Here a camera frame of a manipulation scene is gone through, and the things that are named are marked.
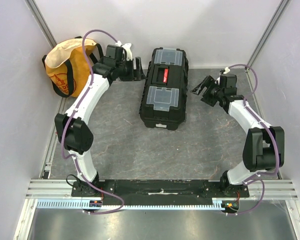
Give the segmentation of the black plastic tool box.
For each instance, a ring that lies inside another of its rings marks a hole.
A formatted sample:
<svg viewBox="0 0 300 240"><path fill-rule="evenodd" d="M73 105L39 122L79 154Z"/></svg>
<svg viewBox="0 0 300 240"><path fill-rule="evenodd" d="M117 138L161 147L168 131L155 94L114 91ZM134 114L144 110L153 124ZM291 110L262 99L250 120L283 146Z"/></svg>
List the black plastic tool box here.
<svg viewBox="0 0 300 240"><path fill-rule="evenodd" d="M186 121L189 61L179 48L155 48L149 62L139 115L147 128L178 129Z"/></svg>

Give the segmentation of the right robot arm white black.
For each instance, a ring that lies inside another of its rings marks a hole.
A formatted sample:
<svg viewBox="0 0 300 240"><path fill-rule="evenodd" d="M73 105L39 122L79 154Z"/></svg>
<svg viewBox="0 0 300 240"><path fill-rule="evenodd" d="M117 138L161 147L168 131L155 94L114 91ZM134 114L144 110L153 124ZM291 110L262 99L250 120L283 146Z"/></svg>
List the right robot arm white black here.
<svg viewBox="0 0 300 240"><path fill-rule="evenodd" d="M284 164L285 132L282 127L264 121L247 99L237 93L235 74L222 73L218 79L208 75L191 92L202 95L201 101L211 107L219 104L246 133L242 161L220 178L219 191L223 196L230 197L237 191L237 186L279 172Z"/></svg>

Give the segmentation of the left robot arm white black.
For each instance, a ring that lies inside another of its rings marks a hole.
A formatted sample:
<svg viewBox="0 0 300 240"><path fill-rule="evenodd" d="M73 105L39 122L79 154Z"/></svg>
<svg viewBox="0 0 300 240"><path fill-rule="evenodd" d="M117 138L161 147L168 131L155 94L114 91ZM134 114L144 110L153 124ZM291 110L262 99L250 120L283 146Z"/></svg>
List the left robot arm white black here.
<svg viewBox="0 0 300 240"><path fill-rule="evenodd" d="M131 47L131 43L109 44L105 56L89 66L87 83L75 102L54 119L58 140L63 147L61 154L65 159L73 159L78 178L85 181L82 190L91 197L100 192L100 184L96 181L98 171L91 155L94 135L88 126L89 120L102 95L114 81L145 79L141 59L133 57Z"/></svg>

